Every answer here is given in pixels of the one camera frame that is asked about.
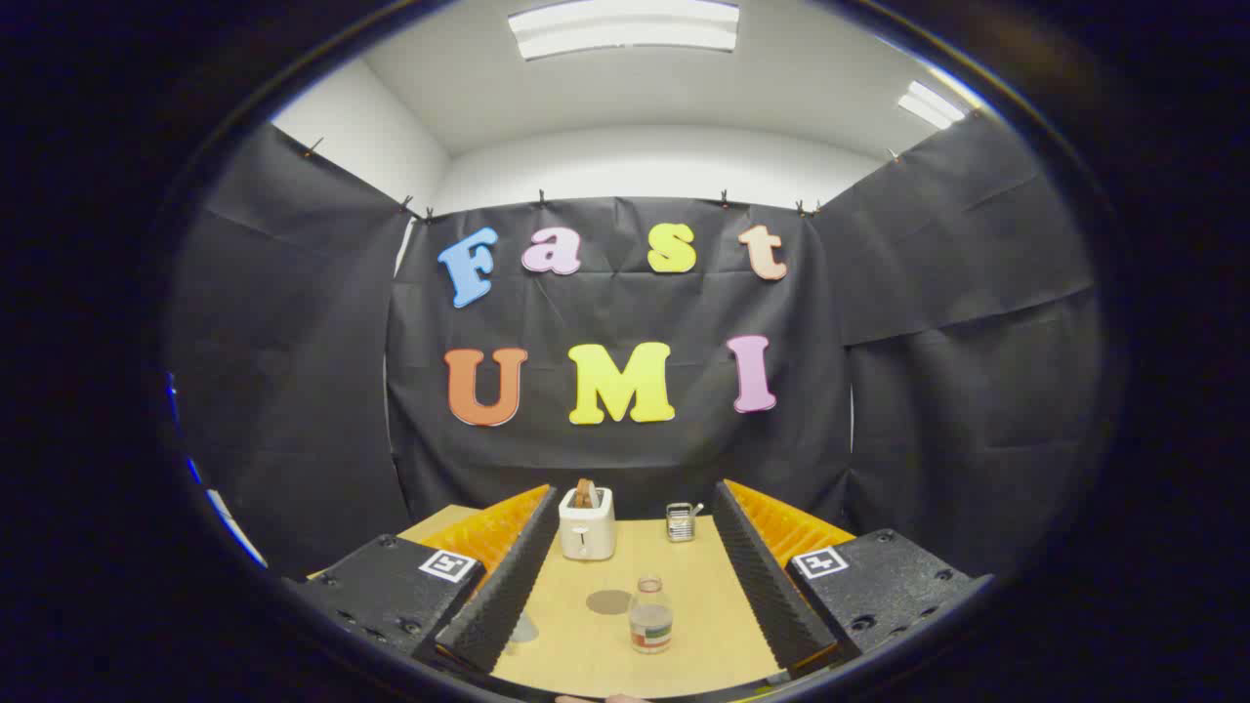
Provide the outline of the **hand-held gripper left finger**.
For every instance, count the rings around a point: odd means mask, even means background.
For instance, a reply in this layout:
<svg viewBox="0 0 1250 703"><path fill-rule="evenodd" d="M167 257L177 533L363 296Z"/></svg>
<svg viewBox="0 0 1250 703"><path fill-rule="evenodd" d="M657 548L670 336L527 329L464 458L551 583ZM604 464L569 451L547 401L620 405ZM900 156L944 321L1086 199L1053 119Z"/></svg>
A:
<svg viewBox="0 0 1250 703"><path fill-rule="evenodd" d="M379 535L316 577L284 584L350 635L488 675L558 534L559 502L540 485L424 540Z"/></svg>

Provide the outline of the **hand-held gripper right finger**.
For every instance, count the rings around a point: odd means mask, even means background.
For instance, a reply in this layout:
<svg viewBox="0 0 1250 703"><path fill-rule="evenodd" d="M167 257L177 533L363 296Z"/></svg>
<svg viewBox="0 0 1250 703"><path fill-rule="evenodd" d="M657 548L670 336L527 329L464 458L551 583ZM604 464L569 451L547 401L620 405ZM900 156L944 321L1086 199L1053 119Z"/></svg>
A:
<svg viewBox="0 0 1250 703"><path fill-rule="evenodd" d="M712 520L772 658L794 678L915 635L994 580L900 530L854 537L728 479Z"/></svg>

